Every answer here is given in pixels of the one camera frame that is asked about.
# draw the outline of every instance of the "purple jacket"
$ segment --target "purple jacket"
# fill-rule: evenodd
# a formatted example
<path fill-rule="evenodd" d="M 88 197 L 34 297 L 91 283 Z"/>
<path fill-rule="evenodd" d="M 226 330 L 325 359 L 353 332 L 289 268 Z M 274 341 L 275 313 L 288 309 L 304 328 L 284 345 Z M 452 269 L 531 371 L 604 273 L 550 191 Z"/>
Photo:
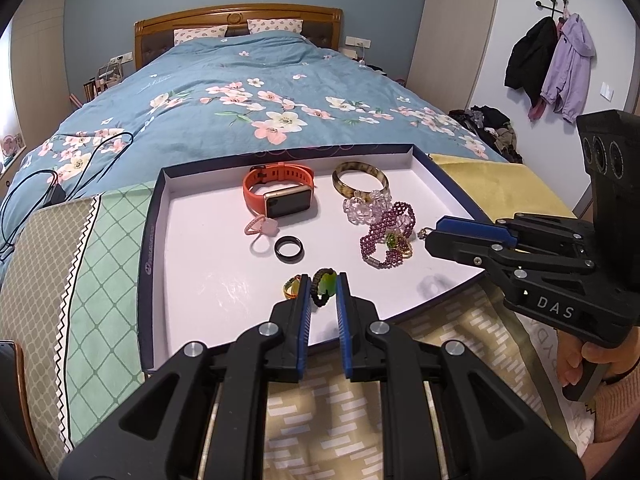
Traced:
<path fill-rule="evenodd" d="M 582 113 L 587 101 L 591 58 L 596 51 L 587 26 L 578 14 L 572 14 L 562 26 L 551 67 L 542 85 L 542 98 L 555 105 L 570 123 Z"/>

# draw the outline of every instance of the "pink sleeve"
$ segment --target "pink sleeve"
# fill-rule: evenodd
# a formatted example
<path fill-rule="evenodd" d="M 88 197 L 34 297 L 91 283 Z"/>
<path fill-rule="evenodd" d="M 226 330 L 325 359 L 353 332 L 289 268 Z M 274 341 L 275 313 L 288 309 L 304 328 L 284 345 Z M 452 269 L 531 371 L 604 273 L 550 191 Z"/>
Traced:
<path fill-rule="evenodd" d="M 640 415 L 640 366 L 616 384 L 603 384 L 595 401 L 594 442 L 582 456 L 588 479 L 611 459 Z"/>

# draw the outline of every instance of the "white tray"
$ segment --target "white tray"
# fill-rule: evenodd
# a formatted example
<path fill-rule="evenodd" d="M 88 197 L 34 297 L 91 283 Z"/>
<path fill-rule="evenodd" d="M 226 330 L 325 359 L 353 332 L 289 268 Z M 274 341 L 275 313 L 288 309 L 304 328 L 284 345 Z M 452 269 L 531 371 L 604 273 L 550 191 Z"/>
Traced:
<path fill-rule="evenodd" d="M 386 146 L 397 151 L 399 145 Z M 269 319 L 273 305 L 285 299 L 283 284 L 296 274 L 313 276 L 322 267 L 346 272 L 351 293 L 373 301 L 380 318 L 388 319 L 481 272 L 432 258 L 415 236 L 414 256 L 399 267 L 375 269 L 362 260 L 360 237 L 369 228 L 352 225 L 342 211 L 343 197 L 331 178 L 341 162 L 361 160 L 383 170 L 393 199 L 413 207 L 415 232 L 425 226 L 433 228 L 444 215 L 472 218 L 447 189 L 452 181 L 441 182 L 446 180 L 444 172 L 439 168 L 434 171 L 433 161 L 422 152 L 422 162 L 418 160 L 415 147 L 405 145 L 403 150 L 357 156 L 314 152 L 311 156 L 320 158 L 298 161 L 316 172 L 316 190 L 310 210 L 278 222 L 277 237 L 293 235 L 304 245 L 304 258 L 293 265 L 282 263 L 274 254 L 277 237 L 249 237 L 243 232 L 254 217 L 242 196 L 241 183 L 248 166 L 201 172 L 207 162 L 201 161 L 163 170 L 150 206 L 141 260 L 138 301 L 143 368 L 157 369 L 189 341 L 211 347 L 235 340 L 244 330 Z M 380 187 L 377 180 L 363 173 L 345 174 L 343 181 L 356 189 Z M 477 207 L 466 195 L 462 198 L 478 219 Z M 376 257 L 384 259 L 383 245 Z M 149 314 L 152 327 L 148 326 Z M 314 308 L 309 344 L 337 335 L 335 301 L 331 298 L 327 306 Z"/>

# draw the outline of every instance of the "purple beaded bracelet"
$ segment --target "purple beaded bracelet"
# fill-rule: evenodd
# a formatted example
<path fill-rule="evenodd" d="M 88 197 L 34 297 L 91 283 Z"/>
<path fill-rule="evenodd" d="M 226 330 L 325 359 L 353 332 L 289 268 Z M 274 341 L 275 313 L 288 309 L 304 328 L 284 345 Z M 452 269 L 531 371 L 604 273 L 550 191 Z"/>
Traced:
<path fill-rule="evenodd" d="M 381 262 L 371 255 L 376 252 L 376 243 L 382 240 L 387 232 L 395 231 L 398 228 L 398 218 L 405 212 L 409 215 L 410 222 L 402 227 L 401 233 L 405 238 L 409 238 L 415 227 L 414 210 L 406 202 L 396 202 L 389 211 L 382 213 L 382 218 L 379 222 L 370 225 L 369 234 L 360 239 L 362 259 L 370 266 L 376 267 L 377 269 L 389 269 L 402 263 L 402 253 L 397 248 L 386 251 L 384 262 Z"/>

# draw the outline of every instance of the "blue duvet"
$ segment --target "blue duvet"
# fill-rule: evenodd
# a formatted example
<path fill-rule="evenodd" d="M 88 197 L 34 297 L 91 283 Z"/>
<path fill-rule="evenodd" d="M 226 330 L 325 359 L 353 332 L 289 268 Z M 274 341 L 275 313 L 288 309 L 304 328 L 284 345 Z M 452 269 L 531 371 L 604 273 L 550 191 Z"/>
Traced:
<path fill-rule="evenodd" d="M 172 48 L 64 121 L 25 157 L 12 189 L 34 171 L 52 169 L 69 193 L 97 146 L 123 132 L 133 140 L 119 136 L 98 148 L 83 183 L 121 156 L 76 196 L 155 180 L 162 167 L 192 160 L 303 146 L 401 142 L 427 153 L 503 160 L 383 75 L 298 34 L 271 31 Z M 5 235 L 48 179 L 35 176 L 14 194 Z"/>

